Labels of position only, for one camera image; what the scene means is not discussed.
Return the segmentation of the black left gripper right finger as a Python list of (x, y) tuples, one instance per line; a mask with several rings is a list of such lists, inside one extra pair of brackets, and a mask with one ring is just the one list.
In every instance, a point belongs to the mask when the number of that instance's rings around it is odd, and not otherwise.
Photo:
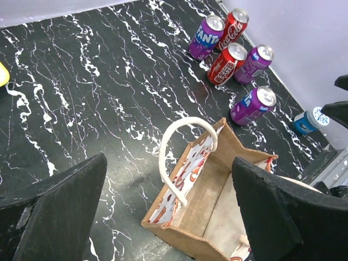
[(255, 260), (347, 260), (347, 200), (236, 157), (233, 186)]

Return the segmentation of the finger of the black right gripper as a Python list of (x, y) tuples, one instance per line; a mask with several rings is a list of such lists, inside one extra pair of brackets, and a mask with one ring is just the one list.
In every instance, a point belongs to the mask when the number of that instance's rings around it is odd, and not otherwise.
[(348, 101), (326, 104), (321, 112), (348, 129)]
[(335, 80), (334, 85), (338, 88), (348, 91), (348, 75), (346, 74), (343, 76), (339, 76)]

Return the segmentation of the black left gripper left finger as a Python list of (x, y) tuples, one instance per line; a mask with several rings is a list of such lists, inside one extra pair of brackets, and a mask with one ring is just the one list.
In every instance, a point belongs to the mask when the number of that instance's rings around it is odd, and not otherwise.
[(100, 153), (1, 195), (1, 260), (82, 260), (106, 173)]

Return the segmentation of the red soda can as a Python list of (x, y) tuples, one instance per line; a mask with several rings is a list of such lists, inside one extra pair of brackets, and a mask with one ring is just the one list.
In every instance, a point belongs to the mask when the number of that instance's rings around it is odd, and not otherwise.
[(275, 104), (275, 93), (268, 87), (260, 86), (233, 106), (230, 117), (235, 124), (245, 126), (271, 111)]

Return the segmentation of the patterned canvas tote bag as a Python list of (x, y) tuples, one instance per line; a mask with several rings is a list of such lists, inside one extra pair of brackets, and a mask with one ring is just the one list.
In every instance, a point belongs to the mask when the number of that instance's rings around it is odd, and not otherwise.
[[(167, 143), (178, 128), (192, 124), (206, 131), (188, 144), (173, 172), (167, 174)], [(245, 148), (225, 119), (210, 125), (198, 117), (186, 117), (170, 124), (158, 157), (164, 187), (142, 226), (197, 260), (245, 260), (254, 247), (233, 187), (232, 162), (237, 156), (266, 171), (274, 159)]]

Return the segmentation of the purple Fanta can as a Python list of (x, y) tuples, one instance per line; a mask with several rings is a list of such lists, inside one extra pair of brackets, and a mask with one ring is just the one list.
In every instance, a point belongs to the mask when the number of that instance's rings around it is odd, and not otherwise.
[(251, 83), (270, 66), (274, 57), (275, 53), (269, 45), (260, 44), (252, 48), (243, 66), (234, 73), (234, 79), (243, 85)]
[(225, 22), (217, 15), (204, 18), (195, 33), (188, 51), (196, 60), (204, 60), (223, 35)]

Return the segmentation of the red Coca-Cola can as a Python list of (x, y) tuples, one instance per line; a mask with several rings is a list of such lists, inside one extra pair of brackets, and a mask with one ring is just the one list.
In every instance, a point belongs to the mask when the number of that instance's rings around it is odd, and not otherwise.
[(215, 46), (218, 50), (223, 50), (228, 44), (236, 42), (246, 29), (249, 16), (243, 9), (235, 8), (225, 18), (225, 28), (223, 36)]
[(247, 58), (247, 50), (239, 43), (229, 43), (208, 70), (207, 78), (214, 85), (224, 85), (241, 68)]

